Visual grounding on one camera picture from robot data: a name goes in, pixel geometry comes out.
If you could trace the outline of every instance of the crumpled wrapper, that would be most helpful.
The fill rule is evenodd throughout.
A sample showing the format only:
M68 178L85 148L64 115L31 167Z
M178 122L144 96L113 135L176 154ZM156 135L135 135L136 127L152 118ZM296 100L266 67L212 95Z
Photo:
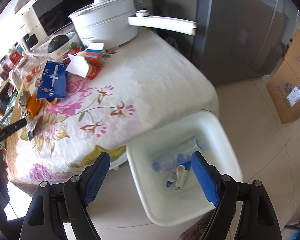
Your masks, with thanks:
M31 94L29 91L22 91L19 99L19 106L21 108L21 116L22 118L26 118L27 120L27 125L26 125L26 132L28 136L28 140L31 141L34 136L34 129L37 125L37 122L40 120L41 117L32 117L30 114L27 112L27 101L31 97Z

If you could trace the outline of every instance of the blue box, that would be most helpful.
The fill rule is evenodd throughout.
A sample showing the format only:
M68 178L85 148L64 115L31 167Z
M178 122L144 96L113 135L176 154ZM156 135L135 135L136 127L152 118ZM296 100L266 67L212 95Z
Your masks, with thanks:
M48 61L41 78L37 80L37 99L66 97L67 64Z

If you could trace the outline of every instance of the white label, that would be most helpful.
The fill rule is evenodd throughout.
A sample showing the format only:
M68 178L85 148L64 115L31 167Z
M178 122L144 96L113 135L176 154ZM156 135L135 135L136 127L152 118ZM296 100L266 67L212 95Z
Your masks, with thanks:
M291 93L287 96L287 99L291 106L294 106L296 102L300 99L300 89L298 86L291 91Z

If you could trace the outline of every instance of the cardboard box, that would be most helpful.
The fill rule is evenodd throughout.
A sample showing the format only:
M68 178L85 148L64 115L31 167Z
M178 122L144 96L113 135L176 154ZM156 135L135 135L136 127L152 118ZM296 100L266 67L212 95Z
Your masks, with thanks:
M285 60L266 87L281 123L300 118L300 30L297 30Z

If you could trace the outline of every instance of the blue gripper pad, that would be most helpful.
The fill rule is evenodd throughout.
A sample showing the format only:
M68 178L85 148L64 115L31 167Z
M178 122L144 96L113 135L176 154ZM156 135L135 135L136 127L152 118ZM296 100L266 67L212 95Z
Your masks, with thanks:
M196 152L192 154L191 158L191 166L193 172L197 177L197 180L207 200L217 206L220 202L220 198L217 192L217 185L207 171L206 167L203 165L203 163L195 153Z
M83 203L86 206L88 206L89 203L93 202L96 199L100 187L107 175L109 167L110 156L109 154L105 154L86 185L85 197L83 199Z

